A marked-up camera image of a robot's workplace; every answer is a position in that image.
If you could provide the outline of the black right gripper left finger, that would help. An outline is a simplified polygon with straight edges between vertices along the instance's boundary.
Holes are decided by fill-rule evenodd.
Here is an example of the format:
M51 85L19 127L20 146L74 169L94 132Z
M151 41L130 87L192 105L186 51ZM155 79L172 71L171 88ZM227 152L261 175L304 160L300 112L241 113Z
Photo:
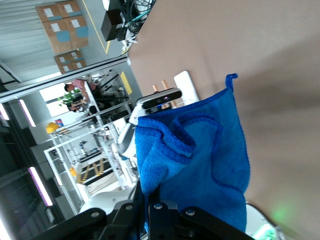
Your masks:
M141 183L91 196L80 213L49 228L35 240L138 240L143 228Z

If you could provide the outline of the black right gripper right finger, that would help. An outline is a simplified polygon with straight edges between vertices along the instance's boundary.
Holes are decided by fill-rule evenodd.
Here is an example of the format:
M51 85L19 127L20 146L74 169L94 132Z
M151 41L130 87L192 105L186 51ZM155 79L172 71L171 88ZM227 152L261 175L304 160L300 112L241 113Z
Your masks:
M160 188L148 197L149 240L251 240L252 237L206 211L160 198Z

